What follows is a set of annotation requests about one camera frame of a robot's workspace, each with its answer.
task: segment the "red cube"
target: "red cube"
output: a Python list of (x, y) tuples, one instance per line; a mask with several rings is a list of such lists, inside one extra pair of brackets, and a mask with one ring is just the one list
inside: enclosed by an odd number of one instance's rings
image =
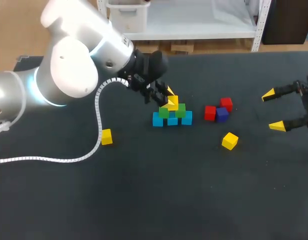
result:
[(206, 121), (215, 121), (216, 116), (216, 106), (206, 106), (204, 119)]
[(220, 107), (226, 108), (226, 110), (230, 113), (233, 110), (233, 103), (230, 97), (225, 97), (220, 99)]

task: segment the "cube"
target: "cube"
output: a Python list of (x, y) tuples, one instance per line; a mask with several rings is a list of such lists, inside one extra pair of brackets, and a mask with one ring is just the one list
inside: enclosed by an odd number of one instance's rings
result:
[(169, 103), (170, 102), (173, 103), (173, 105), (168, 103), (167, 109), (169, 111), (177, 111), (177, 110), (179, 110), (179, 96), (173, 95), (173, 96), (168, 96), (167, 98), (168, 98), (168, 102)]
[(102, 145), (108, 145), (113, 143), (111, 129), (102, 130), (101, 143)]
[(215, 121), (215, 117), (216, 117), (216, 106), (206, 106), (204, 119), (206, 121)]
[(182, 125), (192, 125), (193, 113), (192, 111), (186, 111), (186, 116), (182, 118)]
[(164, 108), (164, 107), (160, 107), (158, 109), (158, 116), (161, 118), (161, 119), (168, 119), (169, 116), (170, 116), (170, 112), (167, 108)]
[(218, 123), (224, 123), (229, 119), (229, 112), (225, 107), (220, 107), (216, 109), (216, 121)]
[(179, 119), (186, 117), (186, 107), (185, 103), (178, 104), (178, 110), (175, 112), (175, 116)]
[(163, 127), (164, 125), (163, 118), (159, 117), (158, 112), (153, 112), (152, 124), (153, 124), (153, 127)]
[(170, 112), (169, 118), (167, 119), (167, 125), (168, 126), (177, 126), (179, 124), (179, 120), (176, 117), (175, 112)]
[(225, 97), (220, 99), (220, 107), (226, 108), (226, 110), (230, 113), (233, 110), (233, 103), (230, 97)]
[(222, 146), (227, 148), (228, 150), (232, 150), (236, 144), (238, 144), (239, 137), (235, 136), (232, 133), (228, 133), (222, 141)]

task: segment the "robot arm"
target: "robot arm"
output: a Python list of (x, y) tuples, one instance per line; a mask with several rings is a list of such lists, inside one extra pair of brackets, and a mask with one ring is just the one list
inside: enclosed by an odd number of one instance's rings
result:
[(302, 83), (299, 80), (294, 81), (292, 84), (274, 87), (268, 93), (266, 93), (262, 100), (264, 102), (278, 99), (284, 95), (288, 95), (291, 93), (297, 93), (300, 95), (304, 109), (305, 115), (292, 120), (282, 120), (269, 125), (270, 129), (288, 132), (293, 129), (301, 128), (303, 126), (308, 127), (308, 76), (307, 83)]
[(63, 107), (87, 96), (98, 84), (97, 67), (126, 79), (145, 103), (153, 99), (163, 106), (173, 95), (158, 81), (167, 71), (167, 58), (160, 51), (145, 55), (135, 50), (87, 0), (49, 0), (41, 23), (51, 36), (41, 65), (0, 73), (0, 131), (18, 120), (25, 106)]

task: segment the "blue cube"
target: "blue cube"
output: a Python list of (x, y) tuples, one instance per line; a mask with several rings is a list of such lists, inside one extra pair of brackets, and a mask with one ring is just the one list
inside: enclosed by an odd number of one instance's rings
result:
[(218, 123), (224, 123), (229, 119), (229, 112), (225, 107), (220, 107), (216, 109), (216, 121)]
[(186, 111), (186, 116), (182, 118), (182, 125), (192, 125), (192, 119), (192, 111)]
[(153, 127), (163, 127), (163, 118), (159, 117), (158, 112), (153, 112)]
[(169, 113), (169, 118), (167, 119), (167, 126), (177, 126), (179, 124), (179, 119), (176, 117), (174, 111)]

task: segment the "black cabinet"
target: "black cabinet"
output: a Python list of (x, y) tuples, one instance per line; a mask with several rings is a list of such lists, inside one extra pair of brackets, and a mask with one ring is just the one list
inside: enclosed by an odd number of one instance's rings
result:
[(308, 0), (272, 0), (263, 44), (303, 44), (308, 35)]

